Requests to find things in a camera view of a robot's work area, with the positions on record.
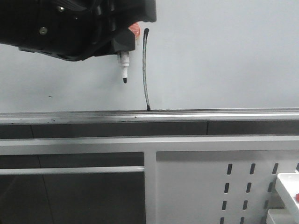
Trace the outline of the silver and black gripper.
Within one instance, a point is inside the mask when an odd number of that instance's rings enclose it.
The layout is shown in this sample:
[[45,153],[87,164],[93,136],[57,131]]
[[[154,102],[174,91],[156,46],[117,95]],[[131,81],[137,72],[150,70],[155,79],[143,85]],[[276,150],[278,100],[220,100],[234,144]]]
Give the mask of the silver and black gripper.
[[114,0],[2,0],[0,42],[66,61],[135,50]]

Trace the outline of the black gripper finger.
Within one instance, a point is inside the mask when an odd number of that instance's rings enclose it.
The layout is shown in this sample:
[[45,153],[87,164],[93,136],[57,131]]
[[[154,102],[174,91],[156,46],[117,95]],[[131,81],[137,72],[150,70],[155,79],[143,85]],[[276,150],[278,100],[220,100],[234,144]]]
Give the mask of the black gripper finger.
[[129,28],[140,21],[156,22],[155,0],[109,1],[109,30]]

